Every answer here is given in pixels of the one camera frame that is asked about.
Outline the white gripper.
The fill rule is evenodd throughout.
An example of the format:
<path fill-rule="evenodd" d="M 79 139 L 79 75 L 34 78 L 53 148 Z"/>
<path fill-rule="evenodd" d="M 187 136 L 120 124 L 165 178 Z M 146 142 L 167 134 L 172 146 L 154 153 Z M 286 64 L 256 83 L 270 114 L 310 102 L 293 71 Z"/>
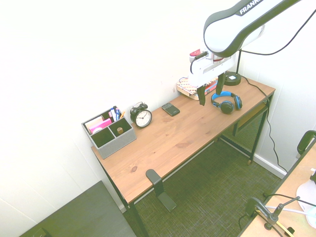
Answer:
<path fill-rule="evenodd" d="M 195 61 L 192 65 L 192 72 L 189 74 L 188 83 L 197 88 L 199 104 L 205 105 L 205 87 L 209 81 L 218 76 L 216 94 L 220 95 L 225 83 L 225 73 L 232 68 L 237 58 L 224 58 L 222 61 L 214 62 L 203 57 Z"/>

